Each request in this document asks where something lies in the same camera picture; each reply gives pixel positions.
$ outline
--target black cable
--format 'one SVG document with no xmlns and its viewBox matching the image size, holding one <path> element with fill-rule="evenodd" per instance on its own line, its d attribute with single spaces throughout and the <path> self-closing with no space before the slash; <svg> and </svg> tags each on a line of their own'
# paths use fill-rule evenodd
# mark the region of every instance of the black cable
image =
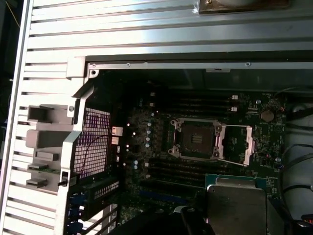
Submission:
<svg viewBox="0 0 313 235">
<path fill-rule="evenodd" d="M 296 189 L 296 188 L 306 188 L 306 189 L 311 190 L 311 186 L 310 185 L 292 185 L 292 186 L 289 186 L 289 187 L 285 188 L 283 190 L 283 193 L 286 193 L 286 192 L 288 192 L 290 190 L 293 190 L 293 189 Z"/>
<path fill-rule="evenodd" d="M 86 152 L 85 152 L 84 162 L 83 162 L 83 165 L 82 165 L 82 169 L 81 169 L 81 171 L 80 171 L 80 174 L 83 173 L 83 170 L 84 170 L 84 167 L 85 167 L 85 164 L 86 164 L 87 154 L 88 154 L 88 151 L 89 151 L 90 146 L 91 146 L 93 143 L 95 143 L 98 139 L 100 139 L 100 138 L 102 138 L 102 137 L 105 137 L 105 136 L 107 136 L 107 135 L 100 135 L 100 136 L 98 136 L 97 138 L 95 138 L 93 141 L 91 141 L 91 142 L 88 144 L 88 147 L 87 147 Z"/>
<path fill-rule="evenodd" d="M 284 166 L 284 168 L 281 169 L 280 173 L 279 173 L 279 176 L 278 176 L 278 186 L 277 186 L 277 189 L 278 189 L 278 193 L 281 197 L 281 200 L 283 201 L 283 205 L 286 207 L 290 217 L 291 217 L 291 214 L 290 214 L 290 211 L 288 210 L 288 207 L 287 207 L 287 203 L 286 203 L 286 199 L 285 199 L 285 196 L 284 196 L 284 190 L 283 190 L 283 173 L 290 169 L 291 167 L 297 165 L 298 163 L 301 163 L 303 161 L 306 161 L 308 159 L 313 159 L 313 153 L 309 153 L 309 154 L 306 154 L 306 155 L 303 155 L 301 157 L 298 157 L 294 160 L 292 160 L 291 162 L 289 162 L 288 164 L 286 164 Z"/>
<path fill-rule="evenodd" d="M 306 143 L 294 143 L 285 149 L 285 151 L 282 154 L 282 159 L 284 159 L 284 156 L 294 147 L 313 148 L 313 145 Z"/>
<path fill-rule="evenodd" d="M 300 126 L 292 123 L 287 123 L 287 127 L 292 128 L 292 129 L 298 129 L 298 130 L 303 130 L 303 131 L 313 131 L 313 126 Z"/>
<path fill-rule="evenodd" d="M 293 120 L 298 120 L 298 119 L 305 118 L 311 115 L 313 115 L 313 107 L 307 108 L 304 110 L 299 110 L 294 113 L 287 113 L 286 118 L 287 118 L 287 121 L 293 121 Z"/>
<path fill-rule="evenodd" d="M 277 96 L 281 93 L 285 93 L 285 92 L 289 92 L 289 91 L 292 91 L 292 90 L 298 90 L 298 89 L 313 89 L 313 86 L 298 86 L 298 87 L 288 87 L 288 88 L 285 88 L 281 91 L 278 91 L 276 92 L 274 95 L 273 95 L 273 98 L 277 98 Z"/>
</svg>

